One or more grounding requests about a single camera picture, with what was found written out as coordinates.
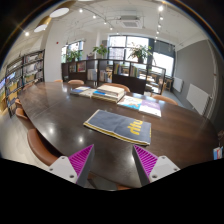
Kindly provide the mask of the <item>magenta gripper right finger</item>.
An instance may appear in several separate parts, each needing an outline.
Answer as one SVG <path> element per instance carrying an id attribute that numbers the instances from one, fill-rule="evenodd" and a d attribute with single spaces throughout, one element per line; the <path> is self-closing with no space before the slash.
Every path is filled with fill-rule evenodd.
<path id="1" fill-rule="evenodd" d="M 180 170 L 167 156 L 156 156 L 138 145 L 133 146 L 132 154 L 142 186 Z"/>

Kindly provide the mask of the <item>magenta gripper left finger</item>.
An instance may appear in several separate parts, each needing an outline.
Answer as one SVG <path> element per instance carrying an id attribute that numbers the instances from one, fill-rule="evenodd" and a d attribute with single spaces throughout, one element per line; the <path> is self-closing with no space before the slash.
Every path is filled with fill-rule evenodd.
<path id="1" fill-rule="evenodd" d="M 84 187 L 94 155 L 94 145 L 90 145 L 69 157 L 60 156 L 49 166 L 48 171 L 56 176 Z"/>

